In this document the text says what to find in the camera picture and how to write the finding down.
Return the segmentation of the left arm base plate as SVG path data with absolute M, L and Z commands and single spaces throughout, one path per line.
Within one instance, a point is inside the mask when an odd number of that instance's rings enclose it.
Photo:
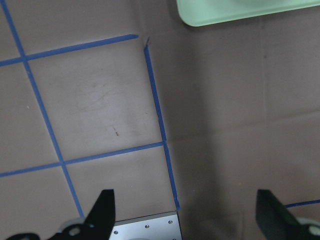
M 182 240 L 176 211 L 117 221 L 111 240 Z

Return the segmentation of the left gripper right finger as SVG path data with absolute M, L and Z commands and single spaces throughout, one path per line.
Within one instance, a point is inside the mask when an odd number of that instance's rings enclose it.
M 320 238 L 319 221 L 295 217 L 268 189 L 257 190 L 255 220 L 267 240 Z

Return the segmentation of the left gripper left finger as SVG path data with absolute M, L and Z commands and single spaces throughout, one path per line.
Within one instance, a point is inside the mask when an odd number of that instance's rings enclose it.
M 115 193 L 104 189 L 82 223 L 68 225 L 51 240 L 108 240 L 116 222 Z

